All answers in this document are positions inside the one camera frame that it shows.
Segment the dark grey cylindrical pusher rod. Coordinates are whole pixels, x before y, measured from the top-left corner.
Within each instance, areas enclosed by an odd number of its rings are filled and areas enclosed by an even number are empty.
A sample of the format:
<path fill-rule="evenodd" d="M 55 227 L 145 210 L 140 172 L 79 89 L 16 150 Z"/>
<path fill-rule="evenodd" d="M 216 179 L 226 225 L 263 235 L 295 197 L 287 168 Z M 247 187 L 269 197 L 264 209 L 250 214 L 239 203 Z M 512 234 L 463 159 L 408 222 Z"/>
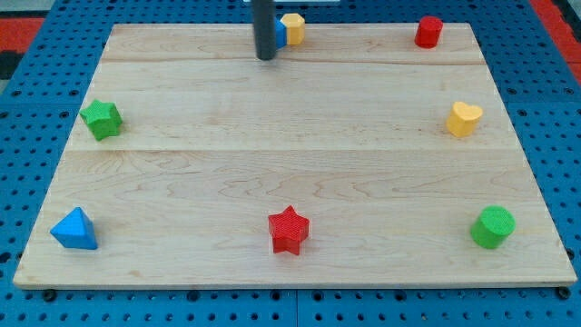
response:
<path fill-rule="evenodd" d="M 251 12 L 256 56 L 262 61 L 270 61 L 277 51 L 274 2 L 252 0 Z"/>

